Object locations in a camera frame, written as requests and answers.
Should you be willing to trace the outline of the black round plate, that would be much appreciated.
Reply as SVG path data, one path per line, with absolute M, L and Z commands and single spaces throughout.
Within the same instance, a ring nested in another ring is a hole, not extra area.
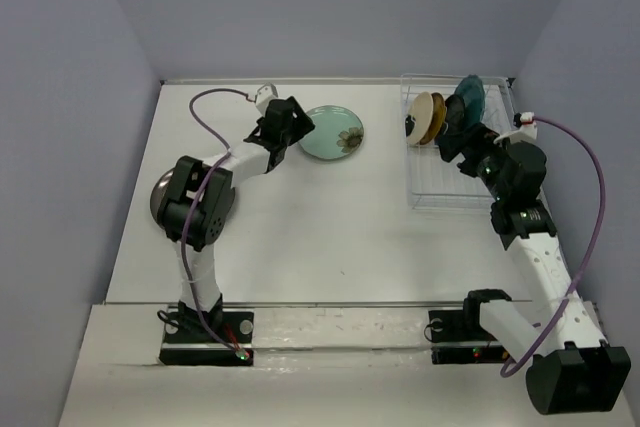
M 439 134 L 443 136 L 462 132 L 465 128 L 466 110 L 463 98 L 457 94 L 450 95 L 445 100 L 445 108 L 446 114 Z

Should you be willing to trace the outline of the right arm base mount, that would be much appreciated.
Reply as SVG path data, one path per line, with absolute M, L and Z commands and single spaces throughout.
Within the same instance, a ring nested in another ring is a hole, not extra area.
M 461 309 L 429 310 L 423 335 L 434 365 L 502 364 L 508 358 L 499 341 L 465 323 Z

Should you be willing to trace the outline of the cream plate with black spot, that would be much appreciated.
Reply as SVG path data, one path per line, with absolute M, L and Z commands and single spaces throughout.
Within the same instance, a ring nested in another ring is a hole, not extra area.
M 434 115 L 434 100 L 429 92 L 422 92 L 412 101 L 405 115 L 405 138 L 410 146 L 420 145 L 429 133 Z

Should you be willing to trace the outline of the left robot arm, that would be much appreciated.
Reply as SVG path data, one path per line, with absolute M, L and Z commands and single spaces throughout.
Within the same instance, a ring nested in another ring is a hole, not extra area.
M 219 333 L 223 297 L 215 274 L 214 244 L 220 237 L 235 201 L 236 188 L 244 181 L 273 171 L 287 149 L 311 133 L 315 125 L 293 97 L 270 95 L 264 100 L 244 98 L 260 113 L 256 127 L 236 146 L 195 111 L 197 100 L 214 94 L 210 89 L 189 102 L 194 120 L 223 146 L 211 162 L 183 156 L 178 159 L 156 218 L 177 249 L 182 267 L 179 300 L 181 325 L 201 342 L 234 347 Z

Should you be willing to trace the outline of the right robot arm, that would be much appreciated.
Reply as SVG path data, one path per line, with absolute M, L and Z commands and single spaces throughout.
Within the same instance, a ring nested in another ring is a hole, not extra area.
M 491 224 L 519 270 L 541 323 L 535 325 L 501 290 L 471 291 L 460 315 L 470 338 L 488 334 L 508 354 L 502 377 L 525 372 L 534 408 L 542 415 L 609 412 L 631 370 L 623 347 L 609 344 L 577 292 L 564 262 L 551 215 L 540 199 L 547 157 L 535 144 L 532 121 L 506 135 L 482 123 L 442 134 L 443 161 L 456 157 L 460 172 L 490 192 Z

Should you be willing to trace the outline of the amber patterned plate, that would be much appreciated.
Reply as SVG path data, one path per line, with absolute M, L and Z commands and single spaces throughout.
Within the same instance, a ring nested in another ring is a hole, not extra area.
M 445 105 L 444 97 L 434 92 L 431 94 L 433 100 L 433 114 L 431 124 L 427 131 L 427 142 L 432 142 L 440 133 L 440 130 L 446 119 L 447 108 Z

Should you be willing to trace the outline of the teal scalloped plate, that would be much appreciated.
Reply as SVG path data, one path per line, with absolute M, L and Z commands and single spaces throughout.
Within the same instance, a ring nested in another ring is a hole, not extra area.
M 463 129 L 467 130 L 480 123 L 485 111 L 485 90 L 481 78 L 477 75 L 464 77 L 456 87 L 454 94 L 464 103 Z

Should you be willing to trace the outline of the light green flower plate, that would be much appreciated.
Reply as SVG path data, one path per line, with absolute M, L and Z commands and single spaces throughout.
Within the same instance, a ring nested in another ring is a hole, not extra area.
M 306 112 L 314 130 L 299 142 L 302 151 L 322 161 L 334 161 L 355 153 L 364 140 L 364 125 L 351 110 L 324 105 Z

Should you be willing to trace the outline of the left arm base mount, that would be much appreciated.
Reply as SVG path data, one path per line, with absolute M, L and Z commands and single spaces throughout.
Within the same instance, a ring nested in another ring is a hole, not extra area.
M 182 317 L 177 308 L 159 310 L 164 324 L 158 360 L 167 366 L 252 367 L 254 365 L 254 313 L 227 310 L 218 342 L 202 328 L 197 317 Z

